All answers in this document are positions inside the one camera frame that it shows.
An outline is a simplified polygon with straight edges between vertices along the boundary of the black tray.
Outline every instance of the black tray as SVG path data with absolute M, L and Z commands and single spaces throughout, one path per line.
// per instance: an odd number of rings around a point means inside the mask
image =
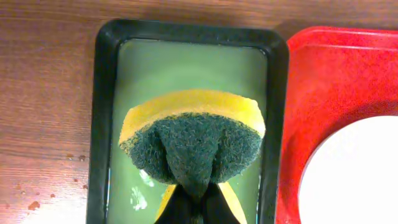
M 90 176 L 86 223 L 106 223 L 113 98 L 119 46 L 129 39 L 254 47 L 267 57 L 266 135 L 262 148 L 258 223 L 275 223 L 289 51 L 271 30 L 171 24 L 117 19 L 98 32 L 95 43 Z

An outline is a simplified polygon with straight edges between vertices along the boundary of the white smudge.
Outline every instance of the white smudge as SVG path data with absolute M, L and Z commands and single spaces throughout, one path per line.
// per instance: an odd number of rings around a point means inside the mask
M 155 186 L 154 181 L 149 177 L 149 175 L 144 170 L 140 170 L 139 175 L 141 176 L 142 180 L 146 185 L 148 185 L 149 187 Z
M 143 194 L 138 190 L 138 187 L 131 188 L 131 198 L 130 203 L 133 205 L 132 207 L 138 211 L 140 209 L 145 209 L 148 206 L 147 201 Z

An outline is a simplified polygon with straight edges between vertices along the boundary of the yellow sponge edge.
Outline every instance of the yellow sponge edge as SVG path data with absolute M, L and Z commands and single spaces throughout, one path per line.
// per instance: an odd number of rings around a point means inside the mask
M 235 218 L 239 221 L 240 224 L 247 224 L 246 217 L 244 216 L 244 212 L 241 204 L 239 203 L 238 197 L 236 196 L 234 190 L 230 186 L 228 182 L 220 183 L 218 186 L 221 189 L 221 192 L 224 195 L 226 203 L 228 204 L 229 209 L 231 209 L 232 214 L 234 214 Z M 176 185 L 169 185 L 164 193 L 162 202 L 160 203 L 159 210 L 157 211 L 156 219 L 157 220 L 160 215 L 163 213 L 166 208 L 167 203 L 172 196 Z
M 183 90 L 154 98 L 129 110 L 119 144 L 154 121 L 182 113 L 209 113 L 240 121 L 264 137 L 266 127 L 255 100 L 216 90 Z

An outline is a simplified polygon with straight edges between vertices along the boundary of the tray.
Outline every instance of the tray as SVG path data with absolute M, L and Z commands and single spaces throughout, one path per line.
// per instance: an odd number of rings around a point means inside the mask
M 288 46 L 276 223 L 299 224 L 297 193 L 313 150 L 357 120 L 398 115 L 398 32 L 312 27 Z
M 119 47 L 130 39 L 252 47 L 267 57 L 267 133 L 262 148 L 258 223 L 275 222 L 279 154 L 282 142 L 289 53 L 269 30 L 192 26 L 118 19 L 105 24 L 95 44 L 90 174 L 86 222 L 106 223 L 109 155 Z

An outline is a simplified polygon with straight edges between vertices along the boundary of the table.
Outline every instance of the table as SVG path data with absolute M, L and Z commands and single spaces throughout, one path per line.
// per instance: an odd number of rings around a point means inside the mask
M 1 0 L 0 222 L 84 223 L 94 41 L 117 17 L 398 29 L 394 0 Z

